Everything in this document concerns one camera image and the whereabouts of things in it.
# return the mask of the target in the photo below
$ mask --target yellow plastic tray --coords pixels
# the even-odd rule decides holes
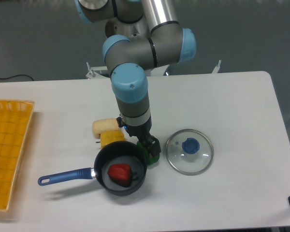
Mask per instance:
[[[9,207],[34,101],[0,100],[0,211]]]

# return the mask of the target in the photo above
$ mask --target black frying pan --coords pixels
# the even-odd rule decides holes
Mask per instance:
[[[107,174],[112,164],[127,163],[131,166],[133,181],[130,187],[122,187],[113,181]],[[147,163],[143,152],[133,143],[118,141],[102,148],[97,154],[93,168],[83,168],[64,173],[42,176],[38,180],[41,186],[75,179],[93,179],[97,181],[111,194],[126,196],[134,193],[143,184],[147,171]]]

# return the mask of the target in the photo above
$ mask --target blue lid knob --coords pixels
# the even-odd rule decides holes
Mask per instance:
[[[200,149],[200,143],[194,138],[187,138],[182,143],[182,148],[186,153],[193,155]]]

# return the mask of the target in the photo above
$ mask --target cable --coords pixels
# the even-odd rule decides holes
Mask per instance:
[[[26,76],[26,77],[30,78],[32,81],[34,81],[34,79],[31,76],[26,75],[26,74],[18,74],[18,75],[15,75],[15,76],[0,78],[0,80],[8,80],[8,79],[11,79],[11,78],[14,78],[14,77],[18,77],[18,76]]]

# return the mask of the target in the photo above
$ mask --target pan handle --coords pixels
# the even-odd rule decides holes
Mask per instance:
[[[95,178],[95,172],[93,168],[82,168],[73,171],[68,171],[64,173],[57,173],[53,175],[42,176],[38,179],[38,184],[40,186],[51,185],[55,183],[60,183],[68,180],[75,179],[92,179]]]

